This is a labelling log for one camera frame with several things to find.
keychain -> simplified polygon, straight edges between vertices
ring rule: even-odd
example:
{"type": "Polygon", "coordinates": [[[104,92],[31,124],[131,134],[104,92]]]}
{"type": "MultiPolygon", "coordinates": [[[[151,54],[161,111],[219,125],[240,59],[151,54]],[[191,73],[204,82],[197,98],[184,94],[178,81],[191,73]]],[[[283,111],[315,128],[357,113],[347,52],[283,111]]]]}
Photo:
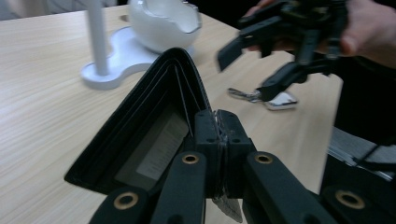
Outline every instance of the keychain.
{"type": "Polygon", "coordinates": [[[270,110],[284,110],[292,109],[297,106],[298,100],[290,92],[282,91],[272,101],[264,102],[261,100],[262,93],[255,90],[252,93],[239,91],[233,88],[228,89],[228,93],[233,97],[241,100],[246,100],[251,103],[262,102],[270,110]]]}

card in wallet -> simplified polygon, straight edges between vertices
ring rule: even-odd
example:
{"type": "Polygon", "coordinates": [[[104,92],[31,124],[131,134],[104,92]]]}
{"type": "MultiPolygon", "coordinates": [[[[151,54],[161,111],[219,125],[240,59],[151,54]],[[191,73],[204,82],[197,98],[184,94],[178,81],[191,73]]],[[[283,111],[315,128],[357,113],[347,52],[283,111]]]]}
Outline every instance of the card in wallet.
{"type": "Polygon", "coordinates": [[[104,194],[124,186],[150,192],[184,137],[193,136],[194,115],[206,109],[210,105],[191,57],[184,49],[169,49],[142,76],[64,179],[104,194]]]}

wooden table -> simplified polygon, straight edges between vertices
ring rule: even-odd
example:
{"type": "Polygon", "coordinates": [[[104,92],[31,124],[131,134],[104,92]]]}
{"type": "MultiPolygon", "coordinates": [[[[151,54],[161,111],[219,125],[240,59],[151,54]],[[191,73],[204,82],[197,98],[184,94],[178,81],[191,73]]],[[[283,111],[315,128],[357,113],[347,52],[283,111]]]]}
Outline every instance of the wooden table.
{"type": "MultiPolygon", "coordinates": [[[[126,7],[105,9],[110,35],[128,26],[126,7]]],[[[298,108],[272,112],[235,100],[229,87],[252,91],[290,60],[279,52],[246,53],[219,73],[217,51],[235,29],[202,17],[194,61],[213,109],[234,112],[258,150],[276,154],[310,190],[318,191],[342,82],[313,75],[290,91],[298,108]]],[[[0,223],[87,223],[104,195],[64,182],[64,174],[142,73],[112,91],[82,83],[92,61],[85,12],[0,22],[0,223]]],[[[233,223],[208,203],[206,223],[233,223]]]]}

wallet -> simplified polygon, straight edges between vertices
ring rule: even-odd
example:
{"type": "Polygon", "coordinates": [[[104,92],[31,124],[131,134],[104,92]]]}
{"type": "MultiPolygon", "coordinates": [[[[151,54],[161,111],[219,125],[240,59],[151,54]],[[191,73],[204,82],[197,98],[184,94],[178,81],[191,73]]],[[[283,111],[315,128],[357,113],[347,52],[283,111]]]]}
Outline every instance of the wallet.
{"type": "Polygon", "coordinates": [[[211,108],[190,55],[169,49],[141,77],[64,180],[104,194],[125,186],[150,192],[183,139],[193,135],[194,115],[202,110],[211,108]]]}

